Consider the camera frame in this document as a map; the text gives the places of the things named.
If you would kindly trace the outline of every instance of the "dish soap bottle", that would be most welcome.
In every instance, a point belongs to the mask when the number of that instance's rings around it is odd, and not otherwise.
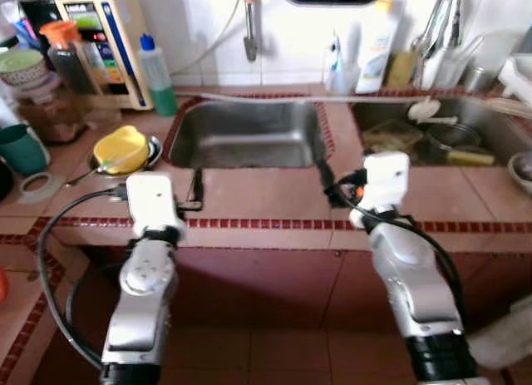
[[[161,116],[174,116],[177,113],[177,101],[165,58],[149,34],[140,37],[139,60],[155,111]]]
[[[377,0],[375,11],[362,24],[362,38],[358,53],[358,78],[356,93],[375,92],[381,88],[393,38],[399,18],[392,13],[392,0]]]

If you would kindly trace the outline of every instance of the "black cable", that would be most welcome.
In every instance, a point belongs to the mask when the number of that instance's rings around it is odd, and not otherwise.
[[[74,328],[75,328],[74,327],[74,314],[73,314],[74,303],[76,301],[76,296],[79,293],[79,290],[81,289],[81,286],[83,284],[85,284],[87,281],[89,281],[90,279],[93,279],[97,275],[102,274],[104,271],[109,270],[109,269],[117,269],[117,268],[121,267],[122,265],[123,265],[123,263],[105,264],[105,265],[103,265],[101,267],[98,267],[96,269],[87,271],[85,274],[83,274],[83,276],[80,279],[78,279],[74,283],[74,286],[72,287],[72,290],[68,294],[68,299],[66,300],[66,308],[65,308],[66,322],[70,326],[72,332],[74,332]],[[78,339],[82,340],[81,335],[79,333],[76,333],[76,332],[74,332],[74,333],[76,334]]]
[[[72,333],[72,330],[68,323],[65,322],[65,319],[62,317],[61,312],[59,311],[59,308],[57,306],[57,302],[53,296],[52,289],[50,288],[50,284],[48,283],[48,276],[47,276],[47,264],[45,260],[46,256],[46,242],[47,238],[50,235],[50,231],[52,230],[52,227],[59,221],[59,219],[69,210],[73,209],[75,206],[78,206],[79,204],[91,200],[92,198],[96,198],[97,196],[110,196],[114,195],[115,190],[102,190],[97,192],[92,192],[87,195],[83,195],[81,198],[71,202],[68,206],[63,208],[56,216],[54,216],[44,227],[44,229],[41,232],[41,236],[39,237],[38,246],[37,246],[37,267],[39,268],[39,278],[41,280],[42,284],[42,290],[44,292],[44,295],[47,298],[48,306],[50,308],[50,311],[52,312],[52,316],[54,320],[57,323],[57,327],[61,330],[65,338],[68,340],[68,342],[72,345],[72,347],[86,360],[89,361],[94,367],[101,370],[101,360],[99,354],[93,350],[89,345],[84,344],[80,339],[77,338],[75,334]]]
[[[425,233],[424,231],[418,229],[417,227],[413,225],[408,225],[406,223],[402,223],[401,221],[397,220],[389,220],[386,218],[383,218],[379,215],[374,215],[369,210],[365,210],[357,205],[357,203],[350,200],[341,190],[340,185],[335,185],[336,191],[338,196],[342,199],[342,201],[347,204],[349,207],[358,210],[360,213],[365,215],[366,217],[369,217],[370,219],[379,221],[381,223],[386,223],[388,225],[395,225],[396,227],[399,227],[401,229],[411,231],[412,233],[420,236],[423,238],[426,242],[428,242],[436,251],[436,260],[438,262],[438,265],[441,268],[441,271],[443,272],[444,276],[446,277],[446,281],[449,284],[449,287],[451,288],[451,292],[453,294],[456,308],[458,309],[458,313],[462,317],[462,321],[466,320],[466,307],[464,305],[464,298],[463,298],[463,289],[462,284],[460,281],[460,275],[458,274],[458,270],[456,269],[456,266],[454,262],[452,261],[452,258],[449,256],[449,254],[441,247],[440,244],[436,242],[435,239],[433,239],[429,234]]]

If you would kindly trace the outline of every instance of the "kitchen counter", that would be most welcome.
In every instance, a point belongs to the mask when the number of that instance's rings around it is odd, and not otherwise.
[[[304,93],[322,95],[323,86],[222,87],[207,91],[243,94]],[[324,104],[334,151],[328,159],[336,177],[360,167],[362,144],[347,104]],[[121,124],[164,142],[172,120],[148,112],[124,114]],[[49,171],[71,180],[87,170],[86,158],[101,132],[86,131],[68,146],[50,148]],[[157,170],[171,174],[174,191],[185,200],[192,170],[161,161]],[[35,205],[16,203],[13,191],[0,203],[4,234],[24,234],[38,217],[117,180],[95,175]],[[366,235],[353,230],[347,210],[332,210],[315,167],[305,169],[204,170],[204,209],[188,213],[185,246],[367,249]],[[412,214],[449,250],[532,251],[532,199],[518,188],[504,167],[412,167],[403,212]],[[124,244],[131,236],[125,203],[99,198],[66,215],[56,229],[66,244]]]

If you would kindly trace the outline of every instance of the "sink basin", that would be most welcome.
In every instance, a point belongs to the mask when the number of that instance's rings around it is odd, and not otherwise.
[[[170,148],[179,167],[309,167],[326,155],[312,103],[206,101],[183,117]]]
[[[532,140],[509,116],[486,109],[482,101],[467,97],[439,98],[439,101],[441,109],[437,116],[457,116],[459,123],[472,128],[481,138],[480,146],[495,157],[497,165],[506,165],[513,154],[532,149]],[[406,116],[410,106],[410,103],[359,103],[352,106],[352,113],[362,134],[391,119],[412,125],[414,122]],[[418,129],[425,131],[429,126],[420,125]],[[414,165],[434,164],[416,153],[411,154],[411,159]]]

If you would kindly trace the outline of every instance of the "cup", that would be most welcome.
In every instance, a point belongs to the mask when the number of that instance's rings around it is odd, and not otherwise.
[[[34,175],[47,167],[47,151],[28,125],[0,130],[0,155],[21,175]]]

